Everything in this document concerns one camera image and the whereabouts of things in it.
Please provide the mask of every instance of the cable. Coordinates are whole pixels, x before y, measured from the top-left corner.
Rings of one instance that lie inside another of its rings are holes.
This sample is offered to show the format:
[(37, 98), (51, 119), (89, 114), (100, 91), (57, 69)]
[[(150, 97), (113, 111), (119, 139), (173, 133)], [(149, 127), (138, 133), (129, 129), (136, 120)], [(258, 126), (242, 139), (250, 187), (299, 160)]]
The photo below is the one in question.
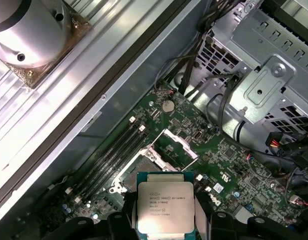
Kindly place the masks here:
[(158, 87), (157, 87), (157, 82), (160, 80), (161, 78), (161, 73), (162, 71), (164, 70), (164, 68), (166, 67), (166, 65), (168, 63), (170, 63), (171, 61), (174, 61), (174, 60), (178, 60), (178, 59), (187, 59), (187, 58), (191, 58), (191, 57), (195, 57), (196, 55), (184, 55), (184, 56), (177, 56), (177, 57), (172, 57), (170, 59), (168, 59), (159, 69), (157, 75), (156, 75), (156, 78), (155, 78), (155, 81), (154, 81), (154, 89), (157, 91), (157, 92), (169, 92), (169, 90), (159, 90)]
[(243, 126), (245, 125), (245, 121), (243, 120), (240, 124), (239, 124), (239, 126), (238, 126), (238, 128), (237, 128), (237, 132), (236, 132), (236, 141), (239, 143), (239, 138), (240, 138), (240, 132), (242, 131), (242, 128), (243, 128)]
[(198, 54), (198, 51), (200, 49), (200, 45), (201, 45), (202, 42), (203, 42), (202, 34), (199, 34), (198, 39), (197, 39), (194, 47), (190, 51), (190, 54), (195, 55), (195, 57), (192, 57), (188, 60), (188, 63), (187, 63), (187, 66), (186, 66), (186, 69), (185, 69), (185, 72), (184, 72), (184, 76), (183, 76), (182, 81), (180, 83), (180, 86), (178, 88), (179, 93), (182, 94), (182, 95), (184, 95), (184, 93), (185, 93), (185, 91), (188, 87), (190, 76), (191, 76), (193, 68), (194, 68), (195, 59), (196, 59), (196, 56)]
[(278, 161), (279, 165), (281, 166), (281, 161), (288, 161), (288, 162), (293, 162), (295, 165), (298, 165), (295, 161), (293, 161), (292, 159), (288, 159), (288, 158), (283, 158), (283, 157), (279, 157), (279, 156), (274, 156), (271, 154), (267, 154), (258, 150), (254, 150), (251, 149), (243, 144), (241, 144), (240, 142), (237, 142), (236, 140), (234, 140), (233, 138), (231, 138), (226, 132), (224, 132), (223, 130), (223, 115), (224, 115), (224, 109), (225, 109), (225, 105), (230, 97), (230, 94), (232, 92), (232, 90), (234, 89), (234, 87), (236, 86), (236, 82), (233, 82), (233, 79), (230, 79), (227, 85), (227, 89), (225, 90), (224, 96), (221, 100), (220, 103), (220, 107), (218, 110), (218, 128), (219, 128), (219, 132), (233, 145), (236, 145), (242, 149), (245, 149), (253, 154), (256, 155), (260, 155), (263, 157), (270, 157), (270, 158), (274, 158)]
[(215, 128), (216, 126), (215, 126), (215, 124), (214, 124), (214, 123), (210, 120), (210, 118), (209, 118), (208, 107), (209, 107), (209, 105), (210, 105), (213, 101), (215, 101), (215, 99), (216, 99), (218, 96), (223, 96), (223, 94), (221, 94), (221, 93), (216, 94), (214, 97), (212, 97), (212, 98), (208, 101), (208, 103), (207, 103), (206, 106), (205, 106), (205, 116), (206, 116), (206, 119), (207, 119), (208, 123), (209, 123), (209, 124), (212, 124), (212, 126), (213, 126), (214, 128)]
[(301, 210), (301, 209), (304, 209), (303, 207), (295, 207), (293, 206), (288, 200), (287, 200), (287, 191), (288, 191), (288, 187), (289, 187), (289, 184), (296, 172), (298, 168), (294, 168), (294, 170), (290, 173), (288, 179), (287, 179), (287, 182), (286, 182), (286, 186), (285, 186), (285, 191), (284, 191), (284, 201), (286, 203), (286, 205), (288, 205), (289, 207), (291, 207), (292, 209), (296, 209), (296, 210)]
[(251, 163), (251, 160), (252, 160), (252, 159), (255, 159), (255, 158), (254, 158), (253, 156), (251, 156), (251, 154), (249, 154), (249, 155), (247, 156), (247, 159), (246, 159), (246, 160), (247, 160), (247, 164), (248, 164), (248, 166), (249, 166), (249, 169), (250, 169), (256, 176), (258, 176), (259, 178), (265, 179), (265, 180), (279, 180), (279, 179), (285, 179), (285, 178), (286, 178), (286, 174), (283, 175), (283, 176), (267, 177), (267, 176), (263, 176), (263, 175), (257, 173), (256, 170), (253, 168), (253, 165), (252, 165), (252, 163)]
[(196, 91), (198, 91), (198, 93), (193, 97), (193, 99), (191, 100), (191, 102), (194, 104), (199, 97), (202, 95), (202, 93), (205, 91), (206, 89), (206, 85), (208, 83), (208, 80), (211, 79), (228, 79), (230, 77), (233, 77), (233, 74), (217, 74), (217, 75), (211, 75), (211, 76), (206, 76), (202, 81), (200, 81), (193, 90), (191, 90), (188, 94), (186, 94), (186, 98), (189, 98), (190, 96), (192, 96)]

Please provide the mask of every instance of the silver metal panel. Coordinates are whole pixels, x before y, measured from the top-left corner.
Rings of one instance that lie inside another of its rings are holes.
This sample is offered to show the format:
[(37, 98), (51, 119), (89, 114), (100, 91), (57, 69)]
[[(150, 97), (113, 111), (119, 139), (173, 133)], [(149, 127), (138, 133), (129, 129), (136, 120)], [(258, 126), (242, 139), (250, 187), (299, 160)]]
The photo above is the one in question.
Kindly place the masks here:
[(172, 0), (69, 0), (94, 29), (36, 88), (0, 62), (0, 187)]
[(235, 89), (230, 104), (247, 120), (262, 120), (282, 98), (282, 89), (294, 77), (293, 69), (272, 56), (260, 71), (251, 71)]
[(261, 11), (245, 18), (232, 41), (263, 65), (278, 56), (294, 69), (294, 77), (282, 95), (308, 115), (308, 46)]
[[(217, 21), (214, 27), (212, 28), (212, 31), (214, 33), (213, 39), (216, 41), (216, 43), (220, 45), (221, 47), (223, 47), (224, 51), (231, 53), (233, 56), (235, 56), (235, 58), (237, 58), (237, 60), (241, 61), (240, 64), (246, 64), (248, 66), (247, 68), (247, 73), (248, 73), (250, 69), (255, 69), (256, 67), (264, 64), (264, 62), (260, 62), (258, 59), (253, 58), (251, 55), (248, 54), (248, 52), (244, 51), (244, 49), (242, 49), (240, 46), (235, 44), (235, 42), (232, 40), (233, 32), (238, 26), (238, 21), (236, 21), (236, 16), (234, 12), (238, 11), (238, 9), (240, 8), (242, 8), (242, 5), (238, 5), (234, 9), (234, 11), (232, 11), (231, 13), (227, 14), (226, 16), (221, 18), (219, 21)], [(267, 17), (267, 19), (268, 19), (268, 21), (266, 22), (267, 24), (271, 24), (273, 22), (273, 20), (271, 20), (269, 17)], [(273, 35), (274, 31), (275, 30), (270, 32), (270, 37)], [(251, 31), (246, 30), (245, 32), (241, 32), (241, 34), (244, 39), (249, 39), (248, 36), (246, 35), (250, 34), (251, 32), (252, 30)], [(285, 28), (283, 29), (282, 33), (288, 34), (289, 36), (291, 36), (291, 38), (295, 39), (295, 37), (293, 37), (292, 34), (289, 33), (288, 30), (286, 30)], [(268, 41), (267, 39), (266, 41), (263, 41), (262, 39), (260, 39), (260, 42), (262, 42), (262, 44), (270, 43), (270, 41)], [(295, 40), (295, 43), (296, 45), (302, 44), (302, 42), (299, 41), (299, 39), (297, 38)], [(283, 44), (285, 44), (285, 49), (288, 50), (288, 46), (291, 47), (291, 44), (293, 44), (293, 42), (287, 41), (286, 43), (284, 42)], [(272, 56), (271, 55), (272, 53), (270, 51), (273, 51), (272, 48), (270, 50), (267, 50), (266, 46), (262, 48), (255, 48), (254, 50), (257, 50), (257, 52), (268, 53), (269, 55), (267, 58)], [(210, 89), (207, 89), (205, 91), (206, 95), (208, 96), (207, 99), (213, 96), (214, 91), (211, 90), (213, 87), (214, 86), (211, 86), (209, 87)], [(201, 98), (199, 102), (200, 101), (203, 101), (203, 103), (206, 104), (206, 100), (204, 101), (203, 98)], [(283, 113), (281, 109), (287, 108), (287, 107), (293, 110), (293, 113), (290, 113), (290, 112)], [(244, 126), (243, 131), (242, 131), (242, 138), (246, 140), (246, 144), (248, 146), (250, 147), (253, 146), (253, 147), (258, 148), (259, 146), (257, 146), (255, 141), (249, 141), (249, 138), (251, 136), (257, 135), (258, 136), (257, 142), (258, 142), (259, 139), (265, 138), (265, 136), (267, 135), (267, 131), (280, 131), (280, 132), (289, 132), (289, 133), (294, 132), (294, 131), (304, 132), (305, 129), (306, 131), (308, 131), (308, 127), (306, 127), (308, 125), (307, 117), (308, 117), (308, 103), (304, 101), (302, 96), (295, 94), (293, 89), (287, 87), (286, 91), (284, 92), (284, 96), (282, 96), (282, 98), (278, 100), (276, 104), (274, 104), (273, 108), (270, 110), (269, 114), (265, 116), (264, 120), (261, 120), (260, 122), (254, 124), (252, 127), (250, 127), (250, 125), (247, 125), (247, 124)], [(235, 127), (236, 125), (233, 123), (233, 124), (230, 124), (230, 126), (231, 127), (228, 128), (229, 133), (232, 133), (233, 131), (235, 132), (235, 129), (233, 127)]]
[[(5, 226), (3, 223), (8, 224), (10, 220), (26, 214), (34, 204), (33, 199), (68, 172), (69, 166), (72, 170), (78, 168), (152, 87), (164, 62), (191, 48), (190, 43), (195, 40), (195, 26), (205, 6), (205, 0), (192, 0), (109, 88), (107, 98), (98, 100), (33, 174), (13, 192), (0, 208), (0, 221), (5, 216), (0, 222), (1, 228)], [(165, 8), (162, 4), (156, 7), (147, 16), (147, 24), (157, 17), (157, 11)], [(140, 22), (140, 29), (145, 29), (147, 24)], [(94, 116), (98, 118), (86, 129), (85, 126)]]

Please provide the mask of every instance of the black plastic part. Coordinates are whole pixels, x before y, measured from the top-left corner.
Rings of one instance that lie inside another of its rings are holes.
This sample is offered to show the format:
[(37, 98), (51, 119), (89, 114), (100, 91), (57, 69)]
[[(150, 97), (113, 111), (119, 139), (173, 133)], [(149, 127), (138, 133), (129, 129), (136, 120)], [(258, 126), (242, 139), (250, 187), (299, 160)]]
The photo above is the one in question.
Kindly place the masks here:
[(270, 144), (273, 140), (280, 142), (280, 140), (282, 139), (283, 136), (284, 136), (284, 134), (282, 132), (270, 132), (266, 141), (265, 141), (265, 145), (270, 146)]
[(233, 218), (225, 212), (215, 212), (210, 219), (210, 240), (237, 240)]
[(247, 220), (248, 232), (266, 240), (298, 240), (300, 235), (267, 217), (250, 217)]
[(64, 223), (44, 240), (83, 240), (94, 235), (94, 222), (88, 217), (76, 217)]

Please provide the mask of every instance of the black cable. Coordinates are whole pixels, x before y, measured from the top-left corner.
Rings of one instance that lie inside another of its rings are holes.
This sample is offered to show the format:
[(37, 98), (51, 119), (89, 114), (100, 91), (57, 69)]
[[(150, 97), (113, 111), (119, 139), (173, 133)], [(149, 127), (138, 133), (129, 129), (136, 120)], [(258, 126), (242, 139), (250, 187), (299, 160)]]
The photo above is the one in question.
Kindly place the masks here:
[(191, 57), (195, 57), (196, 55), (184, 55), (184, 56), (177, 56), (177, 57), (172, 57), (170, 59), (168, 59), (159, 69), (157, 75), (156, 75), (156, 78), (155, 78), (155, 81), (154, 81), (154, 89), (157, 91), (157, 92), (168, 92), (169, 90), (159, 90), (158, 87), (157, 87), (157, 82), (161, 79), (161, 73), (162, 71), (164, 70), (164, 68), (166, 67), (166, 65), (168, 63), (170, 63), (171, 61), (174, 61), (174, 60), (178, 60), (178, 59), (187, 59), (187, 58), (191, 58)]
[(292, 209), (295, 209), (295, 210), (302, 210), (302, 209), (305, 209), (306, 207), (296, 207), (296, 206), (293, 206), (288, 200), (287, 200), (287, 191), (288, 191), (288, 187), (290, 185), (290, 182), (296, 172), (298, 168), (294, 168), (294, 170), (290, 173), (288, 179), (287, 179), (287, 183), (286, 183), (286, 186), (285, 186), (285, 191), (284, 191), (284, 201), (286, 203), (286, 205), (288, 205), (289, 207), (291, 207)]
[(234, 7), (236, 7), (239, 3), (243, 2), (245, 0), (235, 0), (232, 4), (228, 5), (226, 9), (219, 15), (219, 18), (222, 18), (226, 14), (228, 14), (230, 11), (233, 10)]
[(274, 155), (277, 156), (277, 153), (275, 152), (274, 148), (272, 146), (268, 146), (270, 152)]
[(180, 94), (184, 94), (187, 87), (188, 87), (190, 76), (191, 76), (193, 68), (194, 68), (196, 56), (198, 54), (198, 51), (200, 49), (200, 45), (201, 45), (202, 42), (203, 42), (202, 35), (199, 34), (198, 39), (197, 39), (194, 47), (192, 48), (192, 50), (189, 53), (190, 55), (195, 55), (195, 57), (192, 57), (188, 60), (188, 63), (187, 63), (187, 66), (186, 66), (186, 69), (185, 69), (185, 72), (184, 72), (184, 76), (183, 76), (182, 81), (180, 83), (180, 86), (178, 88), (178, 91), (179, 91)]
[(239, 143), (240, 141), (239, 141), (239, 139), (240, 139), (240, 132), (242, 131), (242, 128), (243, 128), (243, 126), (245, 125), (245, 121), (243, 120), (240, 124), (239, 124), (239, 126), (238, 126), (238, 128), (237, 128), (237, 132), (236, 132), (236, 141)]
[(194, 88), (191, 90), (188, 94), (185, 95), (186, 98), (189, 98), (192, 96), (196, 91), (200, 90), (203, 86), (206, 85), (206, 82), (210, 79), (225, 79), (232, 77), (233, 74), (217, 74), (217, 75), (211, 75), (211, 76), (206, 76), (202, 81), (200, 81)]
[(253, 165), (252, 165), (252, 163), (250, 162), (250, 160), (251, 160), (251, 157), (250, 157), (250, 159), (247, 160), (249, 169), (251, 169), (251, 171), (252, 171), (255, 175), (257, 175), (260, 179), (265, 179), (265, 180), (279, 180), (279, 179), (285, 179), (285, 178), (286, 178), (286, 174), (283, 175), (283, 176), (273, 176), (273, 177), (263, 176), (263, 175), (261, 175), (261, 174), (259, 174), (259, 173), (256, 172), (256, 170), (253, 168)]
[(279, 165), (281, 165), (281, 161), (288, 161), (288, 162), (293, 162), (295, 165), (298, 165), (295, 161), (293, 161), (292, 159), (287, 159), (287, 158), (283, 158), (283, 157), (279, 157), (279, 156), (274, 156), (274, 155), (271, 155), (271, 154), (267, 154), (267, 153), (264, 153), (264, 152), (261, 152), (261, 151), (258, 151), (258, 150), (254, 150), (254, 149), (251, 149), (239, 142), (237, 142), (236, 140), (234, 140), (233, 138), (231, 138), (226, 132), (224, 132), (223, 130), (223, 126), (222, 126), (222, 123), (223, 123), (223, 115), (224, 115), (224, 109), (225, 109), (225, 105), (230, 97), (230, 94), (232, 92), (232, 90), (234, 89), (236, 83), (233, 82), (233, 79), (230, 79), (229, 82), (228, 82), (228, 85), (227, 85), (227, 89), (225, 90), (225, 93), (224, 93), (224, 96), (221, 100), (221, 103), (220, 103), (220, 107), (219, 107), (219, 110), (218, 110), (218, 128), (219, 128), (219, 132), (230, 142), (232, 143), (233, 145), (236, 145), (242, 149), (245, 149), (253, 154), (256, 154), (256, 155), (260, 155), (260, 156), (263, 156), (263, 157), (270, 157), (270, 158), (274, 158), (278, 161)]
[(209, 105), (210, 105), (213, 101), (215, 101), (215, 99), (216, 99), (218, 96), (223, 96), (223, 94), (221, 94), (221, 93), (216, 94), (214, 97), (212, 97), (212, 98), (208, 101), (208, 103), (207, 103), (206, 106), (205, 106), (205, 116), (206, 116), (206, 119), (207, 119), (208, 123), (209, 123), (209, 124), (212, 124), (212, 126), (213, 126), (214, 128), (215, 128), (216, 126), (215, 126), (215, 124), (214, 124), (214, 123), (210, 120), (210, 118), (209, 118), (208, 107), (209, 107)]
[(198, 90), (198, 93), (193, 97), (193, 99), (191, 100), (191, 103), (194, 104), (200, 98), (200, 96), (202, 95), (202, 93), (205, 91), (205, 89), (207, 87), (208, 80), (210, 80), (210, 79), (228, 79), (230, 77), (233, 77), (233, 74), (219, 74), (219, 75), (207, 76), (205, 78), (205, 81), (202, 81), (203, 82), (202, 84), (200, 84), (200, 85), (197, 84), (195, 86), (196, 90)]

